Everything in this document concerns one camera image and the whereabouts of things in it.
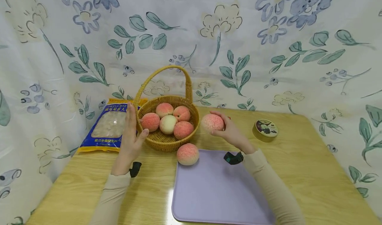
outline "label on tin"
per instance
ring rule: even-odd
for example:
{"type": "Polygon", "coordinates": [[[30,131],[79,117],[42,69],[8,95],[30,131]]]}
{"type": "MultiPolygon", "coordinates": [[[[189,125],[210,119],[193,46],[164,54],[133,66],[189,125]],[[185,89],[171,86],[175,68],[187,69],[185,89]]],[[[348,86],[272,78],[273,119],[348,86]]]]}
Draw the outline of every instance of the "label on tin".
{"type": "Polygon", "coordinates": [[[275,137],[279,132],[275,124],[269,120],[261,119],[256,122],[257,130],[266,137],[275,137]]]}

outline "plastic bag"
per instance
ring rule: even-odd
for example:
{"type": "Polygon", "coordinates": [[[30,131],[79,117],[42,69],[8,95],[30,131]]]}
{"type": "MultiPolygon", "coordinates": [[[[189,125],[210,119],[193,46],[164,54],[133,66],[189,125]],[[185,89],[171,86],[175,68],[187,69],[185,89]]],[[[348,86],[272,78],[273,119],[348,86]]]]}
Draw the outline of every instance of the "plastic bag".
{"type": "MultiPolygon", "coordinates": [[[[119,151],[128,102],[131,100],[109,99],[97,121],[85,137],[78,152],[90,152],[95,150],[119,151]]],[[[138,109],[147,102],[141,99],[138,109]]]]}

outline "peach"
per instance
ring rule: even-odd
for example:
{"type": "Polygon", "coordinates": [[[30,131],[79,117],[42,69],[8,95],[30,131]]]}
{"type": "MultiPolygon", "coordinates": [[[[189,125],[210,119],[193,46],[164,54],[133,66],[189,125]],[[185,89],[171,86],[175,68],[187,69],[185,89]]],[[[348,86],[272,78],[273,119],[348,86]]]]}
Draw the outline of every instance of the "peach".
{"type": "Polygon", "coordinates": [[[194,144],[182,145],[176,152],[176,158],[181,165],[193,165],[199,159],[199,150],[194,144]]]}
{"type": "Polygon", "coordinates": [[[159,122],[159,115],[155,113],[147,113],[142,117],[141,126],[143,129],[149,129],[150,132],[153,132],[158,129],[159,122]]]}
{"type": "Polygon", "coordinates": [[[178,122],[174,127],[174,136],[176,139],[184,139],[191,135],[194,131],[194,127],[190,122],[181,121],[178,122]]]}
{"type": "Polygon", "coordinates": [[[157,106],[155,112],[162,119],[166,115],[173,114],[174,107],[168,103],[161,103],[157,106]]]}
{"type": "Polygon", "coordinates": [[[173,115],[168,114],[164,116],[159,122],[160,131],[163,132],[163,134],[172,134],[177,122],[178,120],[176,120],[173,115]]]}
{"type": "Polygon", "coordinates": [[[173,116],[175,116],[178,121],[189,121],[191,114],[187,107],[180,106],[175,108],[173,116]]]}
{"type": "Polygon", "coordinates": [[[202,127],[211,132],[213,130],[224,130],[224,121],[223,119],[215,114],[207,114],[202,118],[201,121],[202,127]]]}

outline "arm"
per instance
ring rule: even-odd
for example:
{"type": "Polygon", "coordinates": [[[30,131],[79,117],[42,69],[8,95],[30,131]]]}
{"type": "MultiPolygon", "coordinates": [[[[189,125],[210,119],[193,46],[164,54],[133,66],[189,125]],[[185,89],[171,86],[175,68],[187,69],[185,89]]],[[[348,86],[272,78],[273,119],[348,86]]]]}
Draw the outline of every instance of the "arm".
{"type": "Polygon", "coordinates": [[[254,147],[227,116],[220,112],[210,113],[220,116],[225,124],[224,131],[214,130],[211,134],[225,139],[244,152],[244,167],[261,187],[280,225],[305,225],[304,215],[296,199],[268,164],[261,150],[254,147]]]}
{"type": "Polygon", "coordinates": [[[148,134],[149,130],[144,129],[136,137],[135,109],[128,103],[120,151],[89,225],[117,225],[121,204],[130,184],[130,166],[139,156],[142,143],[148,134]]]}
{"type": "Polygon", "coordinates": [[[244,156],[244,167],[261,187],[280,225],[305,225],[300,207],[261,150],[244,156]]]}

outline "round tin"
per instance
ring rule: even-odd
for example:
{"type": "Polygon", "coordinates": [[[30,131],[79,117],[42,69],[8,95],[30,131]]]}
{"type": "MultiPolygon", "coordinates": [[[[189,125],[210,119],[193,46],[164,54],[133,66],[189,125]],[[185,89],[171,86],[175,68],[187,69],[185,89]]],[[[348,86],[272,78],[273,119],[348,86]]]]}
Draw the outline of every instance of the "round tin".
{"type": "Polygon", "coordinates": [[[273,122],[260,119],[253,125],[252,133],[263,142],[271,142],[279,134],[279,130],[273,122]]]}

